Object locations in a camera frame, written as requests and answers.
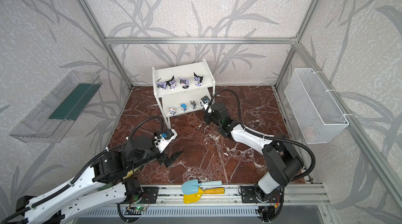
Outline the purple pale figurine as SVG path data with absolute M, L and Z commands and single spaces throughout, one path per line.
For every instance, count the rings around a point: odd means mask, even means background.
M 189 88 L 189 79 L 179 77 L 179 84 L 182 86 L 182 89 L 186 90 Z

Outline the black eared purple figurine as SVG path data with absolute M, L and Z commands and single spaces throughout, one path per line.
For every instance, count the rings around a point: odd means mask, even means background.
M 166 82 L 158 82 L 158 81 L 156 81 L 156 86 L 157 86 L 157 89 L 166 90 L 167 83 Z

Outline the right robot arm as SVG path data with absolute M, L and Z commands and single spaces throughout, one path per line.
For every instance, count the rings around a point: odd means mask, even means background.
M 222 89 L 217 93 L 221 92 L 230 92 L 235 96 L 239 120 L 230 117 L 223 103 L 214 103 L 216 96 L 213 95 L 212 98 L 208 96 L 201 98 L 204 121 L 208 125 L 214 123 L 223 137 L 245 144 L 263 155 L 268 171 L 254 185 L 258 201 L 267 202 L 274 191 L 282 191 L 289 183 L 313 171 L 316 157 L 309 147 L 297 141 L 263 134 L 247 127 L 242 121 L 238 95 L 230 89 Z

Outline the blue-capped small figurine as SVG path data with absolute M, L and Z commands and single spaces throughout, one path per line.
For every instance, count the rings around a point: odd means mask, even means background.
M 186 111 L 187 111 L 187 105 L 186 105 L 185 103 L 181 104 L 180 107 L 181 107 L 181 110 L 182 110 L 183 112 L 186 112 Z

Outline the black-headed purple figurine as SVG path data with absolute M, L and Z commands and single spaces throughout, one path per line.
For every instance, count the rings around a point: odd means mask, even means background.
M 166 85 L 169 87 L 169 89 L 174 90 L 176 89 L 177 85 L 176 85 L 176 81 L 175 81 L 175 77 L 172 76 L 169 80 L 167 80 Z

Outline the grey blue small figurine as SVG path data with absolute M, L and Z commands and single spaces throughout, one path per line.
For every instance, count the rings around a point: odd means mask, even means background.
M 190 101 L 191 109 L 196 108 L 196 102 L 195 101 Z

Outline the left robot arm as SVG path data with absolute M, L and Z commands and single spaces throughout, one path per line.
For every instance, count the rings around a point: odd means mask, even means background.
M 78 174 L 39 196 L 23 196 L 16 212 L 3 224 L 64 224 L 109 204 L 134 203 L 146 195 L 130 172 L 156 160 L 170 167 L 181 152 L 168 156 L 165 149 L 178 136 L 164 127 L 160 116 L 143 120 L 125 143 L 107 148 L 93 157 Z

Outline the pink white small figurine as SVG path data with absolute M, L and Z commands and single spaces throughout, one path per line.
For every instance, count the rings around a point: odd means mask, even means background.
M 176 109 L 175 108 L 169 108 L 169 113 L 174 116 L 176 114 Z

